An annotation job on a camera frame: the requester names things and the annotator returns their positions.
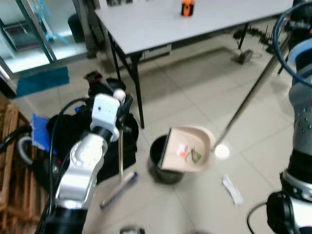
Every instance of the blue mat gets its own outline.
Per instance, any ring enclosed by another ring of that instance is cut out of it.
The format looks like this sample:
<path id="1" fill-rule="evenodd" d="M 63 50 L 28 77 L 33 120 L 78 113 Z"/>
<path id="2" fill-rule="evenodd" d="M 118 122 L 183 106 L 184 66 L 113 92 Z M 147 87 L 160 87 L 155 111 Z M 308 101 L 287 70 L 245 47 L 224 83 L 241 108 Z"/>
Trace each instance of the blue mat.
<path id="1" fill-rule="evenodd" d="M 18 81 L 17 97 L 37 93 L 69 83 L 68 69 L 62 67 L 50 72 L 42 72 Z"/>

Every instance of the gray hose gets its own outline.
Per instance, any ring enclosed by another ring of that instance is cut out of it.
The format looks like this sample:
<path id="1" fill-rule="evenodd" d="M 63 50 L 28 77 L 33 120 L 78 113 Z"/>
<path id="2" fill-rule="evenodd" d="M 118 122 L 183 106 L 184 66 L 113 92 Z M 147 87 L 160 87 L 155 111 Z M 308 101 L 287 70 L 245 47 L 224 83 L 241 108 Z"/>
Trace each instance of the gray hose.
<path id="1" fill-rule="evenodd" d="M 17 144 L 17 149 L 19 156 L 25 162 L 28 166 L 33 164 L 33 160 L 28 156 L 28 154 L 24 150 L 24 144 L 26 142 L 32 142 L 32 138 L 30 136 L 23 136 L 21 139 L 19 139 L 19 142 Z"/>

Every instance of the blue object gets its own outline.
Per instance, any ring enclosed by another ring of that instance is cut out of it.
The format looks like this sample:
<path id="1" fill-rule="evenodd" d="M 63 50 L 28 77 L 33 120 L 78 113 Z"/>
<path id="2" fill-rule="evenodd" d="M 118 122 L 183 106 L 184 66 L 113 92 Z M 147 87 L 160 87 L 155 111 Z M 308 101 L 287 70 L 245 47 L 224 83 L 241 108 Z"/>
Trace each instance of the blue object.
<path id="1" fill-rule="evenodd" d="M 29 77 L 21 77 L 18 81 L 17 97 L 19 98 L 68 83 L 69 76 L 67 67 L 49 72 L 42 72 Z"/>
<path id="2" fill-rule="evenodd" d="M 78 113 L 78 112 L 81 110 L 82 107 L 83 107 L 83 106 L 76 107 L 76 108 L 75 108 L 75 112 Z"/>
<path id="3" fill-rule="evenodd" d="M 33 146 L 44 150 L 50 151 L 50 135 L 46 129 L 46 125 L 49 119 L 33 114 Z"/>

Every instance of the black trash bin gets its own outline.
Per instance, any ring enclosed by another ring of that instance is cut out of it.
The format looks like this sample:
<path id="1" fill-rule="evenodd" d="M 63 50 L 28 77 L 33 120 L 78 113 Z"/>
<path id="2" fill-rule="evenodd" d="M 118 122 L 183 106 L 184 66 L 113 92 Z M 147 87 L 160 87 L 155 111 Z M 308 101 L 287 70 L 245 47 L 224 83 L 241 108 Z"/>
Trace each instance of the black trash bin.
<path id="1" fill-rule="evenodd" d="M 72 31 L 75 42 L 76 43 L 84 42 L 83 29 L 78 14 L 72 15 L 68 19 L 68 25 L 70 27 L 70 30 Z"/>
<path id="2" fill-rule="evenodd" d="M 150 158 L 153 163 L 153 166 L 156 169 L 156 174 L 161 182 L 165 184 L 176 184 L 180 182 L 184 176 L 184 173 L 174 172 L 169 170 L 162 170 L 158 167 L 162 150 L 166 142 L 167 135 L 159 137 L 156 141 L 153 142 L 150 150 Z"/>

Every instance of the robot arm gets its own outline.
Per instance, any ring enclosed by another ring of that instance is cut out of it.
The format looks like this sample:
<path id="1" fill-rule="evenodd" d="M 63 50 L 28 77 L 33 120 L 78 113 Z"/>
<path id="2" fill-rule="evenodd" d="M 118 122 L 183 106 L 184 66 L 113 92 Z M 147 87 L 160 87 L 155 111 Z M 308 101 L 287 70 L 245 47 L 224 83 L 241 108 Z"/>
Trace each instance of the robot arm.
<path id="1" fill-rule="evenodd" d="M 91 132 L 70 150 L 69 166 L 58 185 L 51 215 L 39 227 L 38 234 L 82 233 L 95 188 L 110 142 L 117 141 L 119 119 L 129 111 L 132 97 L 125 100 L 120 90 L 114 97 L 95 97 Z"/>
<path id="2" fill-rule="evenodd" d="M 289 61 L 296 67 L 296 74 L 290 73 L 294 79 L 289 92 L 295 114 L 293 151 L 280 175 L 282 191 L 268 198 L 267 215 L 277 234 L 312 234 L 312 4 L 295 0 L 294 6 L 298 9 L 288 23 L 292 29 Z"/>

